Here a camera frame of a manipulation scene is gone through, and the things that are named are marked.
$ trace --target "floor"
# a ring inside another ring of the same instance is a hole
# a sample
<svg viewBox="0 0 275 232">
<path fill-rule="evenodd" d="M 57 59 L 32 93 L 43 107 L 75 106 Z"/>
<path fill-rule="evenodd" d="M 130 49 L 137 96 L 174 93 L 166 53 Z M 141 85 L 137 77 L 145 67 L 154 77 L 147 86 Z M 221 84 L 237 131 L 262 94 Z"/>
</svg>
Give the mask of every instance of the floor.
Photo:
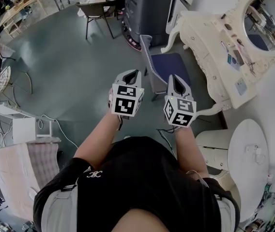
<svg viewBox="0 0 275 232">
<path fill-rule="evenodd" d="M 27 112 L 46 114 L 59 120 L 68 138 L 80 145 L 107 112 L 108 91 L 116 76 L 130 69 L 144 71 L 145 64 L 141 53 L 131 48 L 121 34 L 121 21 L 109 19 L 114 40 L 111 38 L 103 20 L 89 24 L 88 40 L 85 40 L 85 18 L 77 16 L 78 8 L 69 7 L 40 20 L 17 35 L 7 45 L 16 52 L 16 61 L 7 60 L 5 65 L 16 70 L 27 71 L 32 79 L 33 94 L 16 89 L 16 99 Z M 160 48 L 151 49 L 153 54 Z M 183 50 L 183 44 L 176 43 L 171 52 L 181 54 L 192 83 L 192 94 L 198 110 L 211 108 L 213 100 L 207 92 L 205 76 L 199 68 L 193 53 Z M 20 86 L 29 88 L 27 79 L 20 75 L 16 81 Z M 145 88 L 143 103 L 137 115 L 125 121 L 116 141 L 124 136 L 149 136 L 168 147 L 156 128 L 169 128 L 164 122 L 164 95 L 151 102 L 153 96 L 148 77 L 142 78 Z M 219 130 L 218 116 L 201 117 L 192 123 L 195 135 L 205 130 Z M 54 123 L 54 135 L 62 139 L 60 149 L 64 152 L 60 167 L 70 159 L 76 148 L 68 142 Z M 167 135 L 175 145 L 173 135 Z M 12 141 L 11 134 L 6 136 L 7 144 Z M 20 224 L 11 216 L 3 215 L 8 223 Z"/>
</svg>

